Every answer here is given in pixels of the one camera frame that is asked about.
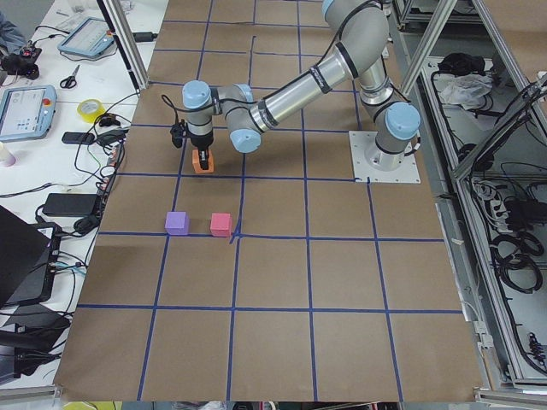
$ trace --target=tape roll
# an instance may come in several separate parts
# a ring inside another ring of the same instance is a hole
[[[78,105],[78,114],[85,122],[93,124],[99,115],[106,113],[103,103],[96,99],[82,101]]]

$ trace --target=orange object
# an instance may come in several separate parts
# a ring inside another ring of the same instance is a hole
[[[199,153],[197,149],[194,149],[191,152],[191,164],[194,166],[194,171],[196,173],[213,173],[215,171],[215,160],[213,158],[213,153],[209,150],[209,169],[202,169],[199,166]]]

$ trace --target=red object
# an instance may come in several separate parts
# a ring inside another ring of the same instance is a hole
[[[211,234],[214,237],[232,235],[232,216],[230,214],[213,214],[211,216]]]

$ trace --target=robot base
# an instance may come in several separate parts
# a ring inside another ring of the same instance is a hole
[[[420,174],[413,155],[405,156],[401,166],[394,171],[382,171],[374,167],[365,153],[375,145],[377,132],[350,132],[353,174],[357,182],[380,182],[392,184],[419,184]]]

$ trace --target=black phone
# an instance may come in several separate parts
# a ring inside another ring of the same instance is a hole
[[[95,136],[90,132],[65,132],[61,141],[65,144],[91,145],[95,141]]]

